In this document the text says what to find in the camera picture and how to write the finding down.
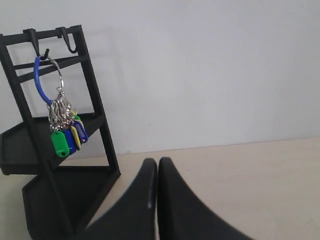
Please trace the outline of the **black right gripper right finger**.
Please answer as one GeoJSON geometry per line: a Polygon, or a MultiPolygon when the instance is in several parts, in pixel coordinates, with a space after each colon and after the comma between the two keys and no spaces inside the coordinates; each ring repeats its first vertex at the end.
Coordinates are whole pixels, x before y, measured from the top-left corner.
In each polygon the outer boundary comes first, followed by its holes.
{"type": "Polygon", "coordinates": [[[158,234],[161,240],[251,239],[208,208],[169,157],[158,165],[158,234]]]}

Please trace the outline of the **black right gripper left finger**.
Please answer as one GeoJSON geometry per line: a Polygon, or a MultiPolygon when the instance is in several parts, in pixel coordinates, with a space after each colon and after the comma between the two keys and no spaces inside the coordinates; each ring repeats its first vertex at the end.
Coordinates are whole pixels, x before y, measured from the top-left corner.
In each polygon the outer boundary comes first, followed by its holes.
{"type": "Polygon", "coordinates": [[[122,197],[73,240],[154,240],[157,163],[146,158],[122,197]]]}

